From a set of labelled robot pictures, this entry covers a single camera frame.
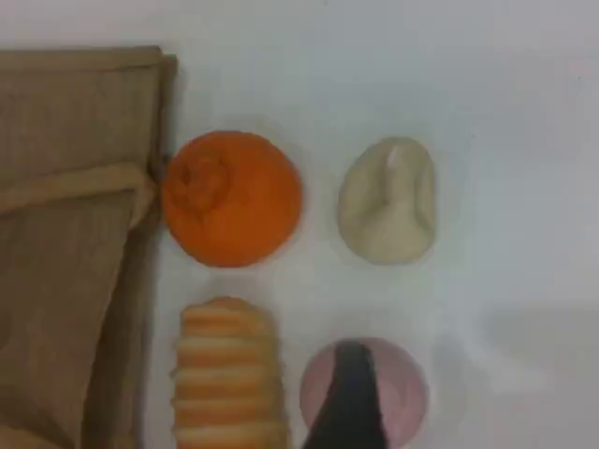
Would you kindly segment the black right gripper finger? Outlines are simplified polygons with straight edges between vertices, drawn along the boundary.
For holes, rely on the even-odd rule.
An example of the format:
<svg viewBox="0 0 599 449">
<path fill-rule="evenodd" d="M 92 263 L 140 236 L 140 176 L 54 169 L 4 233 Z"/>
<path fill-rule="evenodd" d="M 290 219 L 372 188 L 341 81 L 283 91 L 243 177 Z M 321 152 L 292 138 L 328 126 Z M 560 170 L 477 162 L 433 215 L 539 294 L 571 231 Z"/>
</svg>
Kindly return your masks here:
<svg viewBox="0 0 599 449">
<path fill-rule="evenodd" d="M 387 447 L 373 355 L 365 344 L 343 340 L 334 346 L 331 383 L 303 446 L 307 449 Z"/>
</svg>

